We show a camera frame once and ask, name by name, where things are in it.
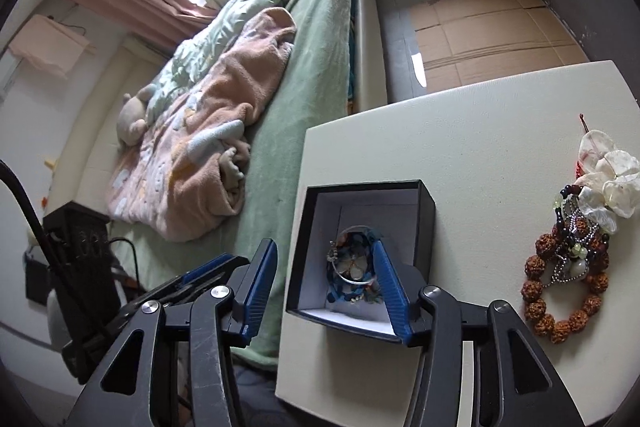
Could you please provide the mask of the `blue flower hair accessory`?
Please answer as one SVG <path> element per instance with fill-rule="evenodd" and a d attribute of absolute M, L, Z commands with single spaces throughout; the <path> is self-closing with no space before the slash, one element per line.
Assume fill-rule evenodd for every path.
<path fill-rule="evenodd" d="M 364 225 L 347 228 L 330 242 L 326 254 L 326 302 L 382 303 L 373 262 L 373 247 L 381 237 Z"/>

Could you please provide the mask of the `silver bangle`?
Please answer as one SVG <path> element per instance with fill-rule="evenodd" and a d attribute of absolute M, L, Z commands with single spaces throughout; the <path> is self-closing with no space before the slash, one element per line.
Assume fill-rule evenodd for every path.
<path fill-rule="evenodd" d="M 373 266 L 373 246 L 381 234 L 365 225 L 354 225 L 338 234 L 331 243 L 326 261 L 332 272 L 352 286 L 371 286 L 376 275 Z"/>

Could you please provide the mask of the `black jewelry box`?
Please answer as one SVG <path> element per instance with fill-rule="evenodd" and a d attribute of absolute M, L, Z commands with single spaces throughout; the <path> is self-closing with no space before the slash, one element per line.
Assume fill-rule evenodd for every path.
<path fill-rule="evenodd" d="M 420 180 L 308 187 L 285 311 L 309 322 L 391 343 L 374 247 L 431 270 L 436 206 Z"/>

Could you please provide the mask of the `pink fleece blanket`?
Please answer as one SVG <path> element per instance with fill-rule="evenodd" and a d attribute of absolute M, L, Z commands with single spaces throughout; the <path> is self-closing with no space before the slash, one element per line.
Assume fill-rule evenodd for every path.
<path fill-rule="evenodd" d="M 175 243 L 198 239 L 237 215 L 250 161 L 245 131 L 276 94 L 295 35 L 286 9 L 252 17 L 207 75 L 122 156 L 106 190 L 107 214 Z"/>

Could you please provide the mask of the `beige plush toy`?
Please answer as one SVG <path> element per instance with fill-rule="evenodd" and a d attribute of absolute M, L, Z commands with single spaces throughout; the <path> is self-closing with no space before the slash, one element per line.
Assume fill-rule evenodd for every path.
<path fill-rule="evenodd" d="M 155 94 L 156 86 L 150 83 L 140 89 L 135 95 L 125 93 L 122 99 L 122 109 L 116 120 L 116 134 L 122 144 L 126 146 L 137 145 L 146 130 L 146 108 Z"/>

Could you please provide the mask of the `green bed sheet mattress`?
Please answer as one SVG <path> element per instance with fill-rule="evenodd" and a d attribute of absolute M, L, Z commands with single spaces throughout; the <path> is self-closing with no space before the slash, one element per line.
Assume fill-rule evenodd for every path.
<path fill-rule="evenodd" d="M 278 246 L 278 271 L 258 336 L 237 357 L 272 371 L 278 364 L 284 283 L 300 163 L 307 129 L 347 113 L 349 22 L 352 0 L 292 0 L 294 50 L 280 87 L 248 130 L 250 162 L 241 212 L 200 239 L 168 243 L 146 225 L 115 222 L 130 239 L 115 251 L 126 269 L 138 267 L 146 287 L 160 285 L 222 253 L 250 256 L 262 239 Z"/>

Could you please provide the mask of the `padded cream headboard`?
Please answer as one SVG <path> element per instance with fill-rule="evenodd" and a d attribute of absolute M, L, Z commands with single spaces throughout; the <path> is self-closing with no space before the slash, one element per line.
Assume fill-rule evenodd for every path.
<path fill-rule="evenodd" d="M 45 213 L 66 202 L 106 211 L 107 185 L 120 156 L 116 120 L 122 99 L 149 84 L 166 62 L 134 38 L 120 45 L 81 106 L 55 161 Z"/>

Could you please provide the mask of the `flattened cardboard on floor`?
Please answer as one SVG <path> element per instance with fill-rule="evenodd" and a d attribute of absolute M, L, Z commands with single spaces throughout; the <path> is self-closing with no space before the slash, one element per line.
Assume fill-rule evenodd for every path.
<path fill-rule="evenodd" d="M 428 93 L 588 61 L 542 0 L 436 0 L 409 16 Z"/>

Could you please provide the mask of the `green floral duvet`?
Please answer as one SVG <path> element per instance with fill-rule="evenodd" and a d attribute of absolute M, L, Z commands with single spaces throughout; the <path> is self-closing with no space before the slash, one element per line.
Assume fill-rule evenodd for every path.
<path fill-rule="evenodd" d="M 264 9 L 285 6 L 289 1 L 229 0 L 206 28 L 178 45 L 154 78 L 155 92 L 148 103 L 146 116 L 157 119 L 178 96 L 200 82 L 252 17 Z"/>

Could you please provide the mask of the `white bed frame side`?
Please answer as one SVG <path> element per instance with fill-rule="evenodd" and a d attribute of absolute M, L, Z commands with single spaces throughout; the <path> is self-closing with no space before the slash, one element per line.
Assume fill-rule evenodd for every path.
<path fill-rule="evenodd" d="M 384 50 L 375 0 L 352 0 L 354 14 L 354 64 L 350 113 L 387 104 Z"/>

